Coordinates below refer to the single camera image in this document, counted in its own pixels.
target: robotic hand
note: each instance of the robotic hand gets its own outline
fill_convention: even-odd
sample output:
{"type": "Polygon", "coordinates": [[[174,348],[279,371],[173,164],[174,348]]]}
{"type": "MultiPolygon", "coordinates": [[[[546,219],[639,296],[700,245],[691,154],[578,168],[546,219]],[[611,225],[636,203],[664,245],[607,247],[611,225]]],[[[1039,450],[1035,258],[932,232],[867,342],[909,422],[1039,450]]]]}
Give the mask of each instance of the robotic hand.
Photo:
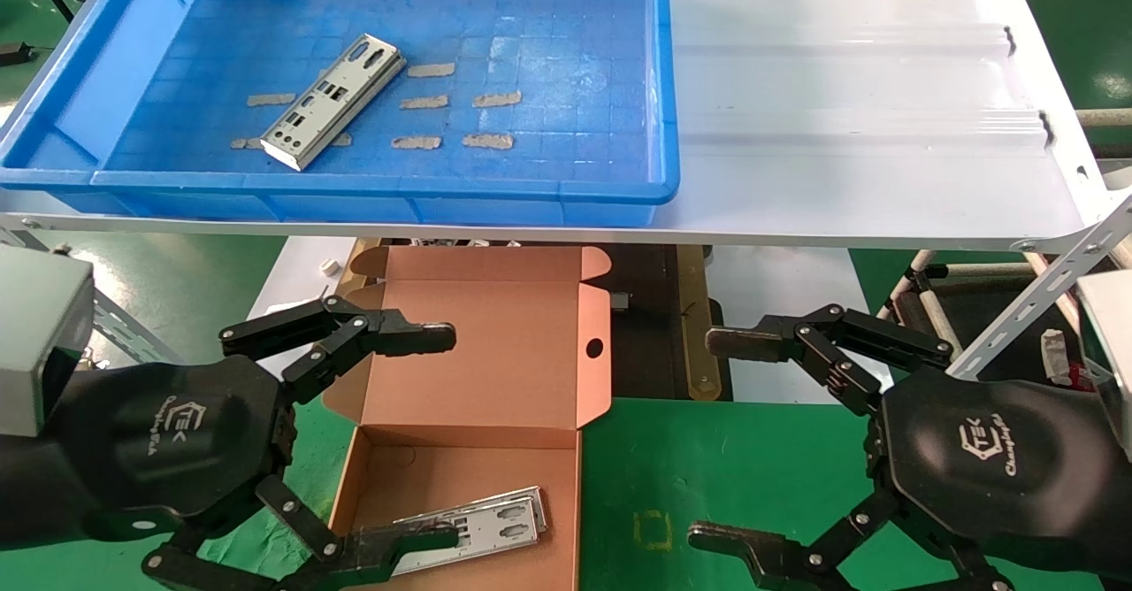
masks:
{"type": "Polygon", "coordinates": [[[869,419],[874,491],[813,543],[710,522],[689,528],[693,547],[743,558],[760,589],[852,591],[838,566],[890,521],[959,573],[917,591],[1011,591],[985,556],[1132,580],[1132,464],[1113,434],[1123,414],[1097,395],[958,380],[943,370],[946,342],[841,306],[715,328],[706,344],[717,357],[797,362],[869,419]],[[882,394],[838,346],[910,375],[882,394]]]}
{"type": "MultiPolygon", "coordinates": [[[[0,247],[0,255],[8,264],[43,257],[36,269],[0,267],[6,289],[24,291],[31,283],[26,275],[43,277],[68,266],[77,289],[58,298],[65,318],[44,331],[50,353],[33,354],[40,360],[17,368],[35,370],[41,394],[34,401],[49,413],[41,416],[37,435],[0,435],[0,549],[172,532],[142,564],[146,575],[171,589],[328,591],[385,582],[402,555],[456,545],[454,528],[428,523],[338,538],[282,479],[295,439],[295,403],[310,402],[370,353],[452,350],[453,326],[414,325],[397,310],[361,310],[327,297],[223,328],[225,358],[211,366],[145,362],[71,374],[78,360],[74,349],[89,336],[89,265],[11,247],[0,247]],[[282,382],[256,362],[311,342],[311,351],[283,370],[282,382]],[[231,532],[265,506],[312,553],[294,574],[275,581],[196,557],[205,540],[231,532]]],[[[60,289],[54,281],[52,288],[60,289]]],[[[51,300],[36,301],[43,308],[51,300]]],[[[15,348],[16,334],[36,334],[29,320],[25,332],[7,328],[23,317],[6,314],[3,360],[18,360],[26,349],[15,348]]],[[[17,380],[27,377],[12,366],[0,367],[8,389],[0,396],[24,394],[18,391],[28,385],[17,380]]],[[[20,405],[0,399],[0,409],[12,414],[28,409],[20,405]]]]}

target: box lid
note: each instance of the box lid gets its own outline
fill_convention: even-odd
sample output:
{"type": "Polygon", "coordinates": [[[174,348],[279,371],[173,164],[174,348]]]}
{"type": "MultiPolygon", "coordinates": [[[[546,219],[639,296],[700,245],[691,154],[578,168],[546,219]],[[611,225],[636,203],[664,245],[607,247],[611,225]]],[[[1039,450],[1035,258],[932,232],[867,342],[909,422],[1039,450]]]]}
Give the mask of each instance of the box lid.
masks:
{"type": "Polygon", "coordinates": [[[361,426],[576,430],[611,402],[609,272],[590,247],[372,248],[350,269],[378,283],[346,300],[452,322],[441,354],[370,357],[324,394],[361,426]]]}

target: open cardboard box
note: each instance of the open cardboard box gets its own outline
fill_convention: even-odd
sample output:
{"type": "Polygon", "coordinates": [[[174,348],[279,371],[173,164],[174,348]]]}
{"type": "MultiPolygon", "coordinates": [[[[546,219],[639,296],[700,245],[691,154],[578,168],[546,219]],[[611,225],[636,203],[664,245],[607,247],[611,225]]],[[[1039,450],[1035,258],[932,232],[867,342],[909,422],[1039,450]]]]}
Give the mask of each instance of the open cardboard box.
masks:
{"type": "Polygon", "coordinates": [[[531,486],[539,543],[394,577],[383,591],[577,586],[581,428],[609,410],[610,268],[601,249],[372,248],[350,269],[378,280],[345,297],[449,322],[444,354],[370,357],[324,402],[358,425],[331,529],[388,524],[531,486]]]}

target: blue tray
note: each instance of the blue tray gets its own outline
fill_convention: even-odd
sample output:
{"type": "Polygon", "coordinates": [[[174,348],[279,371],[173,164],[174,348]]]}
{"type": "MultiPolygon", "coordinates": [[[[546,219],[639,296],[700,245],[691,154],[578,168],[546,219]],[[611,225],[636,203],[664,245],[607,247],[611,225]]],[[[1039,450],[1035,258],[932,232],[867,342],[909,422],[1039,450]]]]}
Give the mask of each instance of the blue tray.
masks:
{"type": "Polygon", "coordinates": [[[83,213],[220,221],[646,225],[679,183],[668,0],[92,0],[0,139],[0,187],[83,213]],[[257,138],[358,35],[401,74],[303,172],[257,138]],[[522,91],[514,108],[474,95],[522,91]],[[403,98],[448,94],[445,110],[403,98]],[[514,148],[464,147],[511,132],[514,148]],[[432,152],[395,136],[441,136],[432,152]]]}

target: white shelf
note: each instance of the white shelf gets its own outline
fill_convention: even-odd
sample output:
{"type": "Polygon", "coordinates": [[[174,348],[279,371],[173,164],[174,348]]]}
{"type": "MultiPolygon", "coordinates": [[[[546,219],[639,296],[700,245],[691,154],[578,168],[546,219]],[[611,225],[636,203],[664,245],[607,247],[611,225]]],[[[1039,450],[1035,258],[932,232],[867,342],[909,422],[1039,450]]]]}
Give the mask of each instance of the white shelf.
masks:
{"type": "Polygon", "coordinates": [[[1104,187],[1023,0],[671,8],[683,185],[648,229],[135,220],[78,215],[38,192],[0,192],[0,224],[1006,249],[1078,233],[1125,196],[1104,187]]]}

